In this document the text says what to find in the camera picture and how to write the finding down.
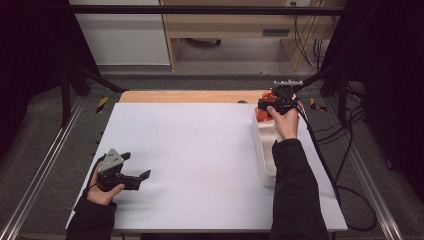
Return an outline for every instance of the white table surface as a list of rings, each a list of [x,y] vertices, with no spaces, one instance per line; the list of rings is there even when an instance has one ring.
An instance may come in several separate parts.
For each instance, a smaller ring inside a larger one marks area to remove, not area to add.
[[[254,107],[231,103],[117,103],[91,167],[115,148],[120,154],[131,152],[123,174],[152,172],[139,191],[123,191],[114,198],[118,204],[115,229],[269,231],[273,189],[262,185],[259,176],[251,128]],[[328,231],[346,230],[304,122],[300,123],[299,139],[318,181]]]

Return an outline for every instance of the aluminum rail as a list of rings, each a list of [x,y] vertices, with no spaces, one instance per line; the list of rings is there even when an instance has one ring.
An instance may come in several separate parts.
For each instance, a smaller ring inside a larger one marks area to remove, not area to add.
[[[305,15],[342,16],[363,13],[345,7],[263,7],[263,6],[155,6],[155,5],[46,5],[45,9],[76,14],[224,14],[224,15]]]
[[[62,150],[62,147],[68,138],[68,135],[74,126],[79,113],[81,112],[82,105],[85,101],[84,97],[77,97],[77,100],[74,104],[72,110],[72,116],[68,124],[61,128],[56,136],[56,139],[53,141],[47,155],[45,156],[40,168],[38,169],[36,175],[32,179],[31,184],[29,185],[27,191],[19,202],[18,207],[16,207],[15,212],[9,218],[6,226],[0,233],[1,240],[13,240],[19,233],[19,230],[22,227],[22,224],[25,221],[31,207],[33,206],[38,194],[40,193],[44,182],[49,175],[50,170],[52,169],[56,159]]]

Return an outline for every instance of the black jacket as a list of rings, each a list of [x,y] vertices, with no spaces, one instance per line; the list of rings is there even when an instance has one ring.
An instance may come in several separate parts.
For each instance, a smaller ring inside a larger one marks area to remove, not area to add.
[[[328,240],[321,215],[318,184],[297,139],[272,147],[277,177],[274,192],[270,239]],[[98,205],[80,198],[75,207],[67,240],[106,240],[111,238],[116,204]]]

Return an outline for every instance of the red object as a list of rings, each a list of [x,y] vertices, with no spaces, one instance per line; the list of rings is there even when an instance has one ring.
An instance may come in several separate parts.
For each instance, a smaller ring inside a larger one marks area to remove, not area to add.
[[[262,99],[264,101],[267,102],[275,102],[275,96],[272,95],[272,91],[271,90],[267,90],[262,94]],[[256,109],[256,121],[258,122],[265,122],[265,121],[269,121],[272,120],[273,118],[268,116],[268,112],[261,110],[261,109]]]

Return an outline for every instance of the black cable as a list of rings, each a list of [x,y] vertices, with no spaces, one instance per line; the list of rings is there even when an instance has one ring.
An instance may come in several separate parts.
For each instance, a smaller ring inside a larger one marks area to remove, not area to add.
[[[321,138],[321,139],[318,139],[318,140],[317,140],[317,143],[319,143],[319,142],[322,142],[322,141],[325,141],[325,140],[328,140],[328,139],[332,138],[333,136],[335,136],[337,133],[339,133],[339,132],[340,132],[340,131],[342,131],[342,130],[344,130],[344,128],[343,128],[343,127],[341,127],[341,128],[339,128],[339,129],[337,129],[335,132],[331,133],[329,136],[324,137],[324,138]]]
[[[344,130],[346,130],[346,131],[344,131],[341,135],[337,136],[336,138],[328,140],[327,142],[320,142],[320,143],[318,143],[318,145],[321,146],[321,145],[325,145],[325,144],[329,144],[329,143],[337,141],[338,139],[340,139],[341,137],[343,137],[344,135],[346,135],[348,133],[347,129],[344,129]]]
[[[350,150],[350,147],[352,146],[352,142],[353,142],[353,130],[352,130],[352,122],[351,122],[351,120],[352,120],[352,115],[353,115],[353,113],[355,112],[355,110],[356,109],[359,109],[359,108],[361,108],[362,106],[357,106],[356,108],[354,108],[351,112],[350,112],[350,116],[349,116],[349,124],[347,124],[348,125],[348,130],[349,130],[349,133],[350,133],[350,139],[349,139],[349,143],[348,143],[348,145],[347,145],[347,149],[346,149],[346,151],[345,151],[345,153],[344,153],[344,155],[343,155],[343,158],[342,158],[342,162],[341,162],[341,164],[340,164],[340,166],[339,166],[339,169],[337,170],[337,174],[336,174],[336,178],[334,179],[334,181],[337,183],[337,181],[339,180],[339,177],[340,177],[340,173],[341,173],[341,171],[342,171],[342,169],[343,169],[343,167],[344,167],[344,164],[346,163],[346,159],[347,159],[347,155],[349,154],[349,150]]]
[[[297,49],[299,49],[302,56],[305,59],[307,59],[305,45],[303,45],[302,39],[300,38],[299,32],[297,30],[297,15],[293,15],[293,19],[294,19],[294,42],[296,43]]]
[[[328,130],[332,129],[333,127],[337,126],[337,125],[339,125],[339,123],[336,123],[336,124],[334,124],[334,125],[332,125],[331,127],[328,127],[328,128],[316,130],[316,131],[314,131],[314,133],[328,131]]]
[[[368,205],[368,207],[370,208],[370,210],[371,210],[371,213],[372,213],[372,216],[373,216],[373,222],[372,222],[372,224],[370,225],[370,226],[368,226],[368,227],[365,227],[365,228],[359,228],[359,227],[355,227],[355,226],[352,226],[352,225],[350,225],[349,223],[347,223],[346,222],[346,225],[349,227],[349,228],[351,228],[351,229],[353,229],[353,230],[356,230],[356,231],[360,231],[360,232],[367,232],[367,231],[371,231],[372,229],[374,229],[375,228],[375,226],[377,225],[377,213],[375,212],[375,210],[374,210],[374,208],[371,206],[371,203],[365,198],[365,197],[363,197],[360,193],[358,193],[358,192],[356,192],[356,191],[354,191],[354,190],[352,190],[352,189],[350,189],[350,188],[348,188],[348,187],[344,187],[344,186],[341,186],[341,185],[337,185],[337,188],[339,188],[339,189],[343,189],[343,190],[345,190],[345,191],[348,191],[348,192],[351,192],[351,193],[353,193],[353,194],[355,194],[356,196],[358,196],[359,198],[361,198],[367,205]]]
[[[93,179],[94,172],[97,169],[97,165],[99,165],[99,163],[105,159],[105,156],[106,156],[106,154],[103,155],[102,157],[100,157],[99,159],[97,159],[96,163],[94,164],[93,168],[91,169],[90,177],[88,178],[88,181],[87,181],[87,184],[85,186],[85,189],[82,192],[83,197],[87,197],[88,190],[90,190],[90,188],[92,188],[92,187],[94,187],[94,186],[97,185],[97,183],[96,183],[93,186],[90,186],[91,179]]]
[[[363,110],[360,111],[360,112],[358,112],[358,113],[355,113],[352,116],[352,118],[349,119],[348,124],[354,124],[354,123],[356,123],[358,120],[363,119],[364,118],[364,115],[365,114],[364,114],[364,111]],[[329,140],[327,142],[323,142],[324,140],[327,140],[327,139],[332,138],[333,136],[335,136],[341,130],[346,130],[346,131],[342,135],[337,136],[337,138],[333,138],[332,140]],[[317,142],[319,143],[319,145],[324,145],[324,144],[327,144],[327,143],[330,143],[330,142],[334,142],[335,140],[337,140],[337,139],[341,138],[342,136],[346,135],[346,133],[348,133],[348,129],[341,127],[340,129],[338,129],[336,132],[330,134],[329,136],[327,136],[327,137],[325,137],[323,139],[317,140]]]

